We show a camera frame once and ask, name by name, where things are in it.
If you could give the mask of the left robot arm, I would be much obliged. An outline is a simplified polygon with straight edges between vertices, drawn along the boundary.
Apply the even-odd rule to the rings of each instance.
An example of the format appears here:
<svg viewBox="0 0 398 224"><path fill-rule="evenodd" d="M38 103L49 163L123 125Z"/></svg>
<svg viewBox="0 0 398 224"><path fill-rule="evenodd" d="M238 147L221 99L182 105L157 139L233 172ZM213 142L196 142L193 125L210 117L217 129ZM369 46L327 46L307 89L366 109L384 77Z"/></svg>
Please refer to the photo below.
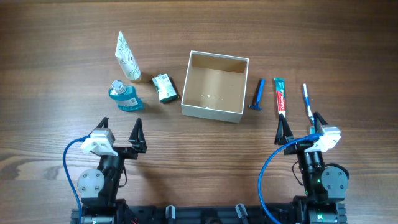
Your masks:
<svg viewBox="0 0 398 224"><path fill-rule="evenodd" d="M115 146L115 137L108 128L107 117L83 140L81 149L100 157L95 169L84 171L78 178L77 188L81 193L81 210L76 217L77 223L138 223L137 216L128 207L124 199L117 199L117 192L125 184L120 183L126 175L124 162L136 160L140 153L147 150L142 129L142 120L138 118L128 139L128 147Z"/></svg>

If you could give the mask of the white leaf-print lotion tube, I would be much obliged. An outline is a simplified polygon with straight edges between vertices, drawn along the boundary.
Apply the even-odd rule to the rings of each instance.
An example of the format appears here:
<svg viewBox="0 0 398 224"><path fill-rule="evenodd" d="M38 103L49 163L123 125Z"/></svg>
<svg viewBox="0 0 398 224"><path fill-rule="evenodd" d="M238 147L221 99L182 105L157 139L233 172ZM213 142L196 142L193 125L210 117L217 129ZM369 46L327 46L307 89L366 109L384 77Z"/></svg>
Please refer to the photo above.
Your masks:
<svg viewBox="0 0 398 224"><path fill-rule="evenodd" d="M141 70L121 31L118 34L115 57L127 79L133 83L141 80Z"/></svg>

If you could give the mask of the blue disposable razor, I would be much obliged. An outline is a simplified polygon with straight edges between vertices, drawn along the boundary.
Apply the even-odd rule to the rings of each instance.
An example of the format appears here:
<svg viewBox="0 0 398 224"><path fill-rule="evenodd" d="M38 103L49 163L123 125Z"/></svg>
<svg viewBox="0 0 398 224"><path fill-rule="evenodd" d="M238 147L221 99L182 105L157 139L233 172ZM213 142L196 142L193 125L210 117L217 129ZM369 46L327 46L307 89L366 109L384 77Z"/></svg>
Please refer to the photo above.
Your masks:
<svg viewBox="0 0 398 224"><path fill-rule="evenodd" d="M257 86L257 91L256 91L256 95L253 99L253 103L251 105L249 105L250 109L262 111L262 108L260 107L260 102L261 102L261 98L262 98L264 84L265 84L265 79L261 78L259 80L259 84Z"/></svg>

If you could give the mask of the blue white toothbrush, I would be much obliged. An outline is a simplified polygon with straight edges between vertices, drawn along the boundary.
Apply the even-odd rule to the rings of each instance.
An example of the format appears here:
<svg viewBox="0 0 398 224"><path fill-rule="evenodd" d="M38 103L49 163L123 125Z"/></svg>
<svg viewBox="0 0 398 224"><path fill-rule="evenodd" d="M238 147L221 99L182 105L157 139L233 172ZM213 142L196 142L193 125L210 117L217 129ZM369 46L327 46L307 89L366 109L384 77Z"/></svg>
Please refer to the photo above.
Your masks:
<svg viewBox="0 0 398 224"><path fill-rule="evenodd" d="M311 107L310 107L310 100L309 100L309 97L308 97L308 91L307 91L307 84L306 83L303 84L303 95L304 95L304 100L305 100L305 104L306 104L306 108L307 108L308 117L310 118L310 121L312 123L314 123L314 117L313 117L313 113L312 113L312 110L311 110Z"/></svg>

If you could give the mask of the green white soap packet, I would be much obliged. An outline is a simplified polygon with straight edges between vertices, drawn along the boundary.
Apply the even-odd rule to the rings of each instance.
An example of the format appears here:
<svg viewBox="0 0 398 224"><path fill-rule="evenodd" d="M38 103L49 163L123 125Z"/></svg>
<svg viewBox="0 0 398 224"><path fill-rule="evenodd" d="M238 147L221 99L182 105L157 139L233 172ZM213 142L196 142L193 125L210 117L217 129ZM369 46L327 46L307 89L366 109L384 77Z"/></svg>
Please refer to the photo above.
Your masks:
<svg viewBox="0 0 398 224"><path fill-rule="evenodd" d="M158 92L159 101L161 103L168 103L179 97L172 80L167 74L157 75L152 79L152 82Z"/></svg>

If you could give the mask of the white square cardboard box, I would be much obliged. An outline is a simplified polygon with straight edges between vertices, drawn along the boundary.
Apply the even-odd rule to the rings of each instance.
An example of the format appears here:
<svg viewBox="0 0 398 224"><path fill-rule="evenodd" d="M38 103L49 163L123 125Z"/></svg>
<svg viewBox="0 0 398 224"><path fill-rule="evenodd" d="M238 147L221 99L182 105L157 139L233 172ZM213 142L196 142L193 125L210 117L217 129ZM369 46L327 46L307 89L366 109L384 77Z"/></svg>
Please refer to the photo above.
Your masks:
<svg viewBox="0 0 398 224"><path fill-rule="evenodd" d="M249 59L192 50L182 114L239 123L244 112Z"/></svg>

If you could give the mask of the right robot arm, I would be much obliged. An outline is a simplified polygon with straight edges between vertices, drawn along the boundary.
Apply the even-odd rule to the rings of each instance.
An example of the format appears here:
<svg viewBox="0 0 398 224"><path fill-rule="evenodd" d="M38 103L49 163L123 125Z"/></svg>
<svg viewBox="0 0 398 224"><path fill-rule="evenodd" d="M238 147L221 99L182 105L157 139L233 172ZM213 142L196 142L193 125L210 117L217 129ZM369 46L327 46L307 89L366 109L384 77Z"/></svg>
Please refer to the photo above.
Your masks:
<svg viewBox="0 0 398 224"><path fill-rule="evenodd" d="M302 176L304 196L295 196L281 208L275 208L282 223L347 223L345 199L349 172L336 163L326 164L322 154L334 148L341 138L338 127L329 125L319 113L314 113L315 132L302 140L295 138L284 115L279 116L275 137L284 146L284 155L296 155Z"/></svg>

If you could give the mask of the teal mouthwash bottle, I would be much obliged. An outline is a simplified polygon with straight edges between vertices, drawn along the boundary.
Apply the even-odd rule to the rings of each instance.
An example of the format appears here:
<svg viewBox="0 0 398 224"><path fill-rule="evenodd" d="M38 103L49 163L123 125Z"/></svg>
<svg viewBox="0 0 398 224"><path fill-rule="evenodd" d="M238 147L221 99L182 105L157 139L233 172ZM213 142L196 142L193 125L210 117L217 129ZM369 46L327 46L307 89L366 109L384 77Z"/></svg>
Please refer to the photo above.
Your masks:
<svg viewBox="0 0 398 224"><path fill-rule="evenodd" d="M121 80L112 82L108 95L122 111L132 112L144 108L144 103L137 96L136 89L131 85L125 85Z"/></svg>

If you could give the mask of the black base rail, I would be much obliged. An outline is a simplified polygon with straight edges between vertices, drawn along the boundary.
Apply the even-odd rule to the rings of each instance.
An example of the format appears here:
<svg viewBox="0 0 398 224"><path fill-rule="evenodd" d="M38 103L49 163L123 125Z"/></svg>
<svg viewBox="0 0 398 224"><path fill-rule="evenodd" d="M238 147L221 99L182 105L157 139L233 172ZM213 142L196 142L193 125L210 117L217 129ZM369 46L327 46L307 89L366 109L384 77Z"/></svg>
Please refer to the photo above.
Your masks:
<svg viewBox="0 0 398 224"><path fill-rule="evenodd" d="M280 223L348 222L343 204L309 207L302 213L291 204L268 204L267 208ZM127 223L272 223L262 207L243 204L228 207L131 206L129 210L134 219Z"/></svg>

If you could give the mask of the red green toothpaste tube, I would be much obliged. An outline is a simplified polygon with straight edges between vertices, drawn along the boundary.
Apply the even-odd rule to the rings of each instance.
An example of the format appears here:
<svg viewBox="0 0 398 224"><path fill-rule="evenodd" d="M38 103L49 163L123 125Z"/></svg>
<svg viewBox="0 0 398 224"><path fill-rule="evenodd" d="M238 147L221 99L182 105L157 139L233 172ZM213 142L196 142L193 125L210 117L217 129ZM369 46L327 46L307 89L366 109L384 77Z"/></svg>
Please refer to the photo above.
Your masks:
<svg viewBox="0 0 398 224"><path fill-rule="evenodd" d="M279 114L285 116L285 80L283 78L274 78L274 83L277 97L277 110Z"/></svg>

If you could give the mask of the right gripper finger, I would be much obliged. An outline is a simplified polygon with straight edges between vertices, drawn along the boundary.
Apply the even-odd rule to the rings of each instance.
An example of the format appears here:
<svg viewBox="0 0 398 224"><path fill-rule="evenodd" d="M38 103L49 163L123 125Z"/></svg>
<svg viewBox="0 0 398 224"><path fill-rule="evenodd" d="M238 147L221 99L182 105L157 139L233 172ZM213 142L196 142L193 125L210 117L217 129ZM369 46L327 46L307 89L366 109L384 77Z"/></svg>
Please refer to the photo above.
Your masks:
<svg viewBox="0 0 398 224"><path fill-rule="evenodd" d="M328 125L328 123L323 119L319 112L314 112L313 114L314 122L313 127L315 133L324 133L323 127L324 125Z"/></svg>
<svg viewBox="0 0 398 224"><path fill-rule="evenodd" d="M294 140L294 135L284 115L279 115L278 127L275 136L275 145L284 145Z"/></svg>

